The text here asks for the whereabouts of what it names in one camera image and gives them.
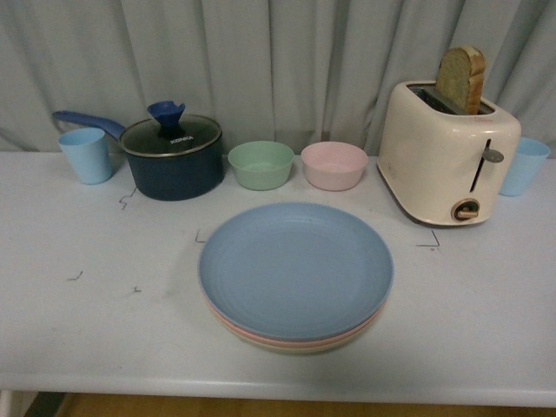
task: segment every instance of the saucepan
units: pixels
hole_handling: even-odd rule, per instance
[[[120,123],[74,111],[52,116],[63,122],[103,129],[125,151],[137,189],[147,197],[187,200],[209,192],[224,178],[222,129],[205,116],[182,115],[185,105],[150,105],[154,119],[124,128]]]

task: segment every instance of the bread slice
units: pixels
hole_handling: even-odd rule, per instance
[[[486,66],[485,57],[477,48],[451,48],[440,61],[436,89],[468,115],[476,115]]]

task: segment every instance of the blue lid knob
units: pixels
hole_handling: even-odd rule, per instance
[[[179,124],[180,117],[185,110],[185,104],[176,106],[174,102],[158,102],[147,107],[147,111],[164,128],[171,128]]]

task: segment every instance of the green bowl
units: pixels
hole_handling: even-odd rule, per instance
[[[230,150],[228,161],[235,179],[246,189],[277,189],[288,180],[294,151],[278,142],[247,142]]]

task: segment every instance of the blue plate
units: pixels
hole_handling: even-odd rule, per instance
[[[302,202],[233,217],[199,259],[199,281],[216,311],[279,341],[317,341],[358,326],[387,299],[393,275],[386,244],[365,222]]]

